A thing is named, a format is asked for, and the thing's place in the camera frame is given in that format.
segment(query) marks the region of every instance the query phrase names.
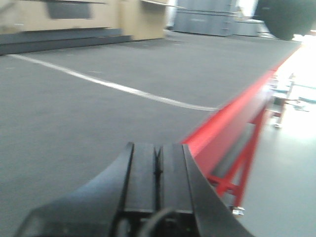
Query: red barrier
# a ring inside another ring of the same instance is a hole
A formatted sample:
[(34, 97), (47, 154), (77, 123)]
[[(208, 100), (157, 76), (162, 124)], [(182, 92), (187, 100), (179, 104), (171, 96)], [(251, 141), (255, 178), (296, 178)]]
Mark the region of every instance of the red barrier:
[[(182, 141), (189, 145), (195, 161), (204, 176), (216, 187), (217, 194), (222, 196), (230, 192), (235, 196), (234, 206), (241, 205), (260, 130), (268, 117), (266, 111), (272, 97), (269, 81), (285, 61), (268, 71)], [(224, 178), (212, 176), (211, 172), (243, 133), (247, 123), (255, 124), (250, 141), (236, 157)], [(241, 178), (235, 185), (232, 181), (238, 172), (241, 172)]]

